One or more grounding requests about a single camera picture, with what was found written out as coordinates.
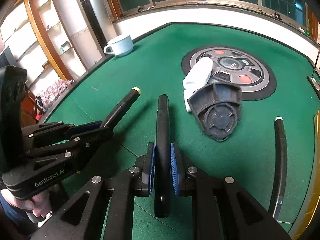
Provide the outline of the left hand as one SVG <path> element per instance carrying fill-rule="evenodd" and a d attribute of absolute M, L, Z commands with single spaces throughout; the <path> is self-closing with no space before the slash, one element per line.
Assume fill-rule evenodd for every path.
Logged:
<path fill-rule="evenodd" d="M 11 205 L 22 210 L 31 211 L 35 217 L 46 217 L 52 210 L 49 191 L 45 190 L 28 200 L 19 200 L 8 190 L 1 190 L 2 197 Z"/>

